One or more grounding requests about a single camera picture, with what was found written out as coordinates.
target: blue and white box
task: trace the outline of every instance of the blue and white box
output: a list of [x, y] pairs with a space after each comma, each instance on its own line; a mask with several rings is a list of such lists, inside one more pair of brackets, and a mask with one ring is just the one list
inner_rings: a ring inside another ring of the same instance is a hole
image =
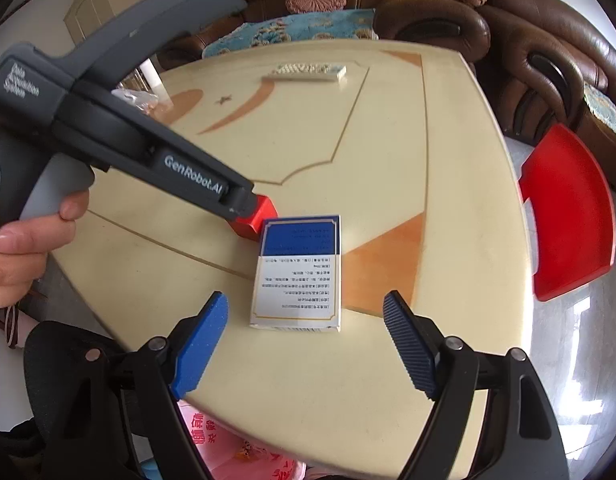
[[341, 218], [264, 221], [250, 326], [341, 329]]

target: beige table top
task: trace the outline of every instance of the beige table top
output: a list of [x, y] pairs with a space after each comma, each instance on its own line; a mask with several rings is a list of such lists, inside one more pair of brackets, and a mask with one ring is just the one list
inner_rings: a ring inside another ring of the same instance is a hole
[[[345, 83], [262, 79], [319, 61], [344, 62]], [[395, 478], [431, 402], [378, 317], [383, 295], [397, 288], [474, 349], [505, 352], [530, 333], [523, 211], [472, 73], [448, 50], [330, 40], [214, 57], [163, 80], [175, 108], [161, 120], [252, 179], [281, 216], [341, 215], [341, 333], [249, 328], [257, 244], [114, 170], [97, 174], [91, 212], [57, 260], [131, 349], [225, 292], [229, 323], [190, 402], [309, 463]], [[469, 469], [484, 405], [479, 392], [454, 477]]]

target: red chair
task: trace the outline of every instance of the red chair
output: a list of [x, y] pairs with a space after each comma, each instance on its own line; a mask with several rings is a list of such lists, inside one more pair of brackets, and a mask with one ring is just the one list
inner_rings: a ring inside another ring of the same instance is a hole
[[606, 178], [588, 148], [554, 125], [522, 166], [519, 187], [537, 227], [534, 294], [552, 300], [610, 270], [616, 227]]

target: brown leather sofa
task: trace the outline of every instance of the brown leather sofa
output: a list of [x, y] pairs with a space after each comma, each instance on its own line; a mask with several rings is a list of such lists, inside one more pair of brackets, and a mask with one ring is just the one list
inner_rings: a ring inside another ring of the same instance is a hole
[[492, 35], [477, 76], [508, 136], [533, 146], [555, 121], [574, 130], [584, 82], [616, 105], [616, 50], [561, 0], [488, 0]]
[[[218, 20], [193, 36], [168, 43], [158, 54], [168, 70], [201, 58], [203, 49], [244, 22], [288, 15], [285, 0], [246, 0], [240, 14]], [[376, 9], [373, 28], [382, 39], [413, 41], [459, 51], [468, 62], [490, 47], [490, 32], [475, 10], [455, 0], [347, 0], [346, 9]]]

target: blue gripper pad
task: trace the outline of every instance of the blue gripper pad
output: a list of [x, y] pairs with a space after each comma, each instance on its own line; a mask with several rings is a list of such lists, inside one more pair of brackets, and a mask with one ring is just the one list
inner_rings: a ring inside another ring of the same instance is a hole
[[416, 327], [416, 316], [396, 290], [383, 298], [383, 322], [415, 388], [434, 400], [437, 396], [435, 357]]
[[197, 387], [227, 322], [228, 298], [222, 292], [214, 292], [177, 356], [175, 377], [170, 384], [175, 399], [181, 399]]

